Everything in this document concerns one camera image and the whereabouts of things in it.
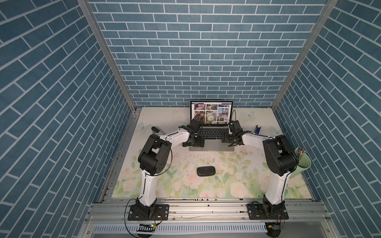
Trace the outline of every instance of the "pencil holder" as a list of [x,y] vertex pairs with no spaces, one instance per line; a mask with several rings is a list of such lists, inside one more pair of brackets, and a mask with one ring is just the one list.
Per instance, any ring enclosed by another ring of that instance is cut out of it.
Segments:
[[308,155],[304,154],[300,160],[299,164],[296,166],[296,170],[291,173],[290,178],[295,177],[296,175],[300,174],[304,170],[307,170],[311,167],[311,159],[308,157]]

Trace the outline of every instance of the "black cable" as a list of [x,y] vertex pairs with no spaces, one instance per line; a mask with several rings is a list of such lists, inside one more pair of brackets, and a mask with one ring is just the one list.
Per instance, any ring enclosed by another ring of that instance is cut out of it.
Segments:
[[195,115],[195,116],[192,118],[192,120],[193,120],[195,117],[197,117],[198,115],[201,115],[201,114],[203,114],[203,115],[205,116],[205,113],[199,113],[199,114]]
[[283,185],[283,190],[282,190],[282,195],[280,197],[280,200],[283,201],[283,193],[284,193],[284,190],[285,190],[285,187],[286,187],[286,181],[287,181],[287,177],[290,176],[291,173],[289,173],[288,175],[286,175],[286,179],[285,179],[285,183]]
[[131,198],[128,202],[127,202],[127,204],[126,204],[126,208],[124,209],[124,216],[123,216],[123,221],[124,221],[124,226],[126,227],[126,230],[128,231],[128,233],[131,235],[131,236],[133,236],[133,237],[135,237],[135,238],[142,238],[142,237],[140,237],[140,236],[134,236],[134,235],[132,235],[131,234],[131,232],[128,230],[128,228],[127,228],[127,224],[126,224],[126,212],[127,212],[127,207],[128,207],[128,204],[130,203],[130,201],[133,199],[133,200],[139,200],[140,198]]
[[245,132],[245,133],[248,132],[248,133],[250,133],[250,134],[252,134],[252,135],[256,135],[256,136],[263,136],[263,137],[267,137],[267,138],[271,138],[271,139],[276,139],[275,137],[265,136],[265,135],[261,135],[261,134],[256,134],[256,133],[253,133],[253,132],[251,132],[251,131],[244,131],[244,132]]
[[172,135],[176,134],[177,132],[178,132],[178,131],[176,131],[176,132],[174,132],[174,133],[172,133],[172,134],[167,135],[167,136],[165,137],[165,141],[167,141],[166,139],[167,139],[169,136],[172,136]]
[[258,208],[259,208],[260,210],[263,209],[263,208],[262,208],[262,204],[259,203],[258,201],[252,201],[251,204],[253,204],[253,203],[257,203],[257,204],[258,204]]
[[172,160],[173,160],[173,154],[172,154],[172,149],[171,149],[171,147],[169,147],[169,149],[171,150],[171,163],[169,164],[168,168],[167,168],[164,172],[162,172],[162,173],[160,173],[160,174],[155,174],[155,175],[152,175],[152,176],[159,176],[159,175],[162,175],[162,174],[164,174],[165,172],[167,172],[168,169],[171,167],[171,165],[172,165]]
[[237,113],[235,112],[235,109],[233,110],[233,112],[234,112],[234,120],[236,121],[237,120]]
[[147,179],[147,178],[144,178],[143,194],[144,194],[144,191],[146,190],[146,179]]
[[131,201],[132,199],[137,200],[136,198],[131,198],[131,199],[127,202],[127,204],[126,204],[126,208],[124,209],[124,217],[123,217],[124,226],[126,227],[126,230],[128,231],[128,233],[130,233],[131,236],[133,236],[133,237],[135,237],[135,238],[141,238],[140,236],[134,236],[134,235],[132,235],[131,232],[128,230],[127,225],[126,225],[126,211],[127,211],[127,206],[128,206],[128,204],[130,203],[130,201]]
[[282,225],[282,214],[283,214],[283,208],[280,209],[280,218],[279,218],[279,229],[280,229],[280,226]]

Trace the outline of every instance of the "laptop screen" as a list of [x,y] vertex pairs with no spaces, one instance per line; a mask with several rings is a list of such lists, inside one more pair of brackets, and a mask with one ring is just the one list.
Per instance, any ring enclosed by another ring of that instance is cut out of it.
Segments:
[[190,110],[192,118],[204,114],[201,124],[227,124],[230,121],[232,102],[196,102],[191,101]]

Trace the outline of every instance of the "blue brick wall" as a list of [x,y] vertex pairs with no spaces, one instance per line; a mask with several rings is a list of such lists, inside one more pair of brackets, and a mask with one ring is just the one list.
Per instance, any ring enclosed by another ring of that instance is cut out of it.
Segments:
[[342,237],[380,237],[381,1],[339,0],[275,115]]
[[326,0],[90,0],[137,106],[269,107]]
[[129,115],[76,0],[0,1],[0,237],[77,236]]

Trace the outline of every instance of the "floral tabletop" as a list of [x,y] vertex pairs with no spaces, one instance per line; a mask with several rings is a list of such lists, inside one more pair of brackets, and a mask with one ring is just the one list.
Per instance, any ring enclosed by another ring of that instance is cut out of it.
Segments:
[[[276,136],[282,133],[271,109],[240,108],[236,111],[237,119],[246,130],[259,125],[262,126],[261,134]],[[152,133],[150,128],[156,126],[170,133],[189,120],[189,108],[143,107],[112,197],[138,197],[141,169],[137,157]],[[156,196],[159,198],[262,198],[268,189],[270,170],[263,148],[240,145],[234,152],[190,152],[177,145],[172,147],[172,152],[172,166],[157,182]],[[208,165],[216,168],[216,174],[197,176],[197,167]],[[311,198],[301,174],[288,180],[285,197]]]

